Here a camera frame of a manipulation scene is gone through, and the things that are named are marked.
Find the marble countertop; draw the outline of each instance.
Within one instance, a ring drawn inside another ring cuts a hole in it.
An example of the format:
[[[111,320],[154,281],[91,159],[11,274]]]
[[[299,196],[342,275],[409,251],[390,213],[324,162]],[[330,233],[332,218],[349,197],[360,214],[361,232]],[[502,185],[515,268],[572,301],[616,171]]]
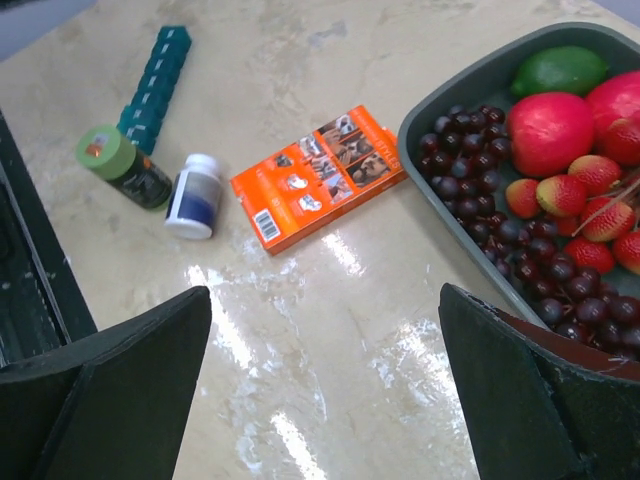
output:
[[[99,1],[0,64],[0,106],[98,327],[211,290],[175,478],[477,478],[438,293],[504,302],[409,180],[270,257],[230,188],[215,237],[186,242],[83,170],[76,141],[117,121],[158,29],[184,24],[193,46],[154,161],[175,175],[205,152],[233,175],[360,103],[397,131],[468,64],[569,20],[640,41],[586,0]]]

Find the gray tray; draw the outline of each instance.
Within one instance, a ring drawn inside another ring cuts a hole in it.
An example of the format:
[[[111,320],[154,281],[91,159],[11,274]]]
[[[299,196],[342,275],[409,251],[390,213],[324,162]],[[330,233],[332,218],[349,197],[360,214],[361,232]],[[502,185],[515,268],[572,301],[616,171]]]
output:
[[[446,114],[453,105],[476,108],[483,103],[495,105],[506,112],[516,99],[509,93],[509,86],[518,66],[529,56],[540,50],[562,45],[586,47],[601,55],[611,66],[609,75],[640,69],[640,45],[610,28],[591,23],[559,23],[526,35],[487,55],[466,68],[440,88],[422,100],[406,116],[398,133],[400,160],[411,179],[424,194],[429,203],[467,250],[486,277],[500,291],[508,304],[522,318],[546,328],[535,312],[527,305],[514,288],[491,262],[483,255],[456,219],[422,178],[412,160],[418,155],[420,137],[433,130],[433,123],[440,115]],[[495,193],[496,207],[509,214],[504,200],[504,189],[521,176],[505,164],[501,167],[503,181],[501,189]],[[605,280],[614,284],[621,292],[637,296],[640,292],[640,277],[616,267]]]

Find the green cap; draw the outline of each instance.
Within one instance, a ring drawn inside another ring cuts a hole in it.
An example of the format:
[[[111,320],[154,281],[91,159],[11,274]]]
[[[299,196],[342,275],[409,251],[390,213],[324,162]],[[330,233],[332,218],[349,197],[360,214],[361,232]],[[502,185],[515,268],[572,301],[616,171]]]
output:
[[[76,159],[103,180],[123,175],[135,160],[136,147],[118,129],[101,125],[78,142]]]

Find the lychee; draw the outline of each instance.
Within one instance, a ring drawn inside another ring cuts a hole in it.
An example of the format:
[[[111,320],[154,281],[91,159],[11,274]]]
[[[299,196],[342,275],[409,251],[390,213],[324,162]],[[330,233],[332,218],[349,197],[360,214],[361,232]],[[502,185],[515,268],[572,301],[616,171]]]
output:
[[[507,205],[518,217],[528,219],[540,213],[540,205],[536,200],[538,183],[532,178],[521,178],[507,187],[505,191]]]
[[[609,273],[616,265],[613,254],[604,243],[590,242],[584,237],[577,237],[567,243],[564,252],[573,258],[579,267],[593,267],[601,275]]]
[[[613,255],[624,268],[640,275],[640,231],[618,238],[613,243]]]
[[[587,187],[572,175],[545,178],[536,189],[543,210],[556,217],[580,215],[587,204]]]
[[[610,158],[600,155],[584,155],[576,158],[567,172],[587,187],[587,195],[607,193],[620,180],[622,169]]]

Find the grape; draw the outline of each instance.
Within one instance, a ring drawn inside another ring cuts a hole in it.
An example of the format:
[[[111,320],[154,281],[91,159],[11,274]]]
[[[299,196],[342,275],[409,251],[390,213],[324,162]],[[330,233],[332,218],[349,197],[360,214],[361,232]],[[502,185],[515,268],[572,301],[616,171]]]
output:
[[[511,157],[511,142],[506,138],[494,138],[491,140],[488,150],[498,160],[508,160]]]
[[[438,150],[438,135],[427,133],[420,138],[420,148],[426,154],[432,154]]]
[[[585,344],[589,339],[589,331],[582,325],[574,323],[561,323],[556,327],[556,333],[570,340]]]
[[[507,127],[501,123],[492,123],[484,130],[484,136],[489,141],[495,138],[506,138]]]
[[[482,152],[471,158],[473,170],[477,173],[487,172],[498,168],[498,160],[489,152]]]
[[[435,192],[442,200],[453,200],[460,193],[460,186],[455,178],[442,177],[435,187]]]
[[[484,138],[477,133],[471,133],[462,139],[462,153],[473,155],[484,148]]]
[[[536,221],[536,224],[533,227],[533,232],[531,233],[535,237],[553,239],[558,235],[558,227],[555,222],[542,218]]]
[[[525,260],[516,265],[514,275],[525,283],[532,283],[540,276],[538,266],[532,260]]]
[[[558,283],[568,282],[573,278],[575,272],[573,263],[556,260],[549,264],[549,276]]]
[[[455,200],[444,200],[442,203],[444,203],[444,206],[447,207],[447,210],[449,210],[450,214],[455,215],[456,209],[458,208],[458,204]]]
[[[574,277],[564,287],[567,295],[572,300],[579,302],[596,293],[596,285],[593,281],[584,277]]]
[[[498,260],[496,260],[495,265],[503,277],[509,278],[511,276],[511,266],[502,258],[499,258]]]
[[[506,220],[502,222],[496,231],[496,237],[504,243],[514,243],[518,240],[519,234],[520,228],[513,220]]]
[[[451,170],[453,160],[448,153],[438,151],[431,155],[429,164],[434,173],[438,175],[447,175]]]
[[[478,201],[475,198],[463,198],[458,202],[456,216],[462,219],[475,218],[478,215]]]
[[[533,282],[529,289],[533,298],[537,300],[551,297],[555,291],[553,283],[551,283],[549,280],[545,280],[544,278],[540,278]]]
[[[598,338],[605,345],[619,345],[620,327],[614,322],[606,321],[598,328]]]
[[[463,197],[475,197],[478,194],[478,187],[476,187],[476,182],[474,182],[473,180],[463,180],[463,181],[461,181],[459,183],[460,183],[460,195],[461,196],[463,196]]]
[[[500,187],[500,174],[496,170],[488,170],[478,178],[478,190],[493,193]]]
[[[576,307],[576,320],[593,325],[603,323],[608,315],[607,304],[597,298],[587,298]]]
[[[437,134],[441,135],[451,128],[451,119],[449,117],[440,117],[433,125],[433,130]]]
[[[481,195],[477,198],[477,200],[478,215],[480,215],[481,217],[488,217],[496,211],[496,201],[493,198],[493,195]]]
[[[534,238],[529,244],[529,252],[535,260],[547,262],[556,253],[556,246],[546,238]]]
[[[625,330],[620,339],[627,347],[640,348],[640,327],[631,327]]]
[[[489,121],[491,123],[503,123],[504,119],[506,118],[504,112],[497,107],[491,107],[489,113],[487,113],[487,116],[489,117]]]
[[[471,161],[465,157],[456,158],[451,165],[451,175],[458,179],[471,176]]]
[[[469,124],[469,130],[479,133],[487,125],[487,117],[482,112],[471,112],[469,114],[471,123]]]
[[[492,230],[497,230],[498,227],[502,225],[502,222],[505,222],[507,220],[508,220],[507,216],[502,212],[496,212],[493,215],[491,215],[489,218],[487,218],[487,221],[489,222],[489,226],[491,227]]]
[[[616,297],[609,302],[611,317],[620,323],[637,323],[640,316],[638,301],[633,297]]]
[[[536,313],[548,326],[557,325],[564,317],[564,306],[555,298],[545,298],[536,307]]]
[[[480,246],[483,246],[486,245],[487,241],[489,240],[491,229],[489,228],[487,222],[474,222],[469,225],[467,233],[474,242],[476,242]]]
[[[440,144],[442,150],[450,153],[451,155],[457,155],[462,145],[462,135],[455,132],[446,133],[441,139]]]

